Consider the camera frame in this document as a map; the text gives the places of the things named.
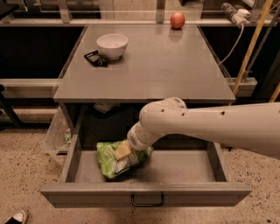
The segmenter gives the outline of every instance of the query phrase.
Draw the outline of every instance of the white bowl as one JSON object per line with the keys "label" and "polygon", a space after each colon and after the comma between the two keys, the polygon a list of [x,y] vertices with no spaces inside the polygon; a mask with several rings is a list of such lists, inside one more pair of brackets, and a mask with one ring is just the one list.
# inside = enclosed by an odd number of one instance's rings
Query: white bowl
{"label": "white bowl", "polygon": [[105,58],[117,60],[124,54],[129,40],[121,34],[107,34],[99,37],[96,43],[99,54]]}

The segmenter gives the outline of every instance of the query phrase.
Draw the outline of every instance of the tabletop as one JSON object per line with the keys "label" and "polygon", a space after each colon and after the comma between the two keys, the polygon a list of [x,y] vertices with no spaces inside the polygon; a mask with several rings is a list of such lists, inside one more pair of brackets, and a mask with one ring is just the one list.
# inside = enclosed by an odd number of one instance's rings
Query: tabletop
{"label": "tabletop", "polygon": [[[124,55],[108,67],[94,67],[84,55],[96,40],[119,33],[129,39]],[[193,103],[235,100],[195,24],[91,24],[54,96],[56,102],[148,102],[178,97]]]}

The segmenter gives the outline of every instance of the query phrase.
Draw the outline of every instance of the green bag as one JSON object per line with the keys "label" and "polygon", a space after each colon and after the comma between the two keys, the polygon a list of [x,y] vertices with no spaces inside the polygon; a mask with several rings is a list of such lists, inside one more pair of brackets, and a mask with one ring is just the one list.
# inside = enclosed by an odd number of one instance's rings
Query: green bag
{"label": "green bag", "polygon": [[98,162],[101,166],[102,174],[108,178],[113,179],[131,167],[140,165],[143,161],[150,157],[153,148],[148,147],[146,150],[132,150],[132,152],[120,160],[116,160],[114,151],[118,148],[122,141],[114,143],[98,143],[97,153]]}

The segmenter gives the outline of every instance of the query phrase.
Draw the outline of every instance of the wooden pole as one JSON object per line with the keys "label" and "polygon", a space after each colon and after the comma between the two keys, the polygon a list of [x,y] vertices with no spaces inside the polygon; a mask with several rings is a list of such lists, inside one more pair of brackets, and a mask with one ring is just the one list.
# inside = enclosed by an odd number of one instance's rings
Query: wooden pole
{"label": "wooden pole", "polygon": [[269,102],[274,102],[276,100],[276,98],[278,97],[279,93],[280,93],[280,82],[278,83],[278,86],[276,87],[276,89],[275,89],[273,95],[271,96]]}
{"label": "wooden pole", "polygon": [[262,8],[262,15],[261,17],[259,18],[258,22],[257,22],[257,26],[255,28],[255,32],[254,32],[254,35],[251,39],[251,42],[248,46],[248,50],[246,52],[246,55],[245,55],[245,58],[242,62],[242,65],[241,65],[241,68],[240,68],[240,71],[238,73],[238,76],[236,78],[236,81],[235,81],[235,84],[234,84],[234,95],[236,96],[237,95],[237,92],[238,92],[238,87],[242,81],[242,76],[243,74],[245,73],[245,69],[246,69],[246,66],[249,62],[249,59],[251,57],[251,54],[254,50],[254,47],[256,45],[256,41],[260,35],[260,32],[263,28],[263,24],[264,24],[264,20],[266,19],[266,17],[268,16],[269,12],[270,12],[270,7],[273,3],[273,0],[267,0]]}

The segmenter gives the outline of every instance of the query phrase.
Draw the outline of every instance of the person's foot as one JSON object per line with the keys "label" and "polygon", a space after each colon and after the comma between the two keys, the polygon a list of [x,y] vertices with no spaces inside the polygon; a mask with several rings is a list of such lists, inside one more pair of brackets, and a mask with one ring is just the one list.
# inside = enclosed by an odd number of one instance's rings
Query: person's foot
{"label": "person's foot", "polygon": [[26,211],[18,211],[5,224],[25,224],[27,222],[27,216]]}

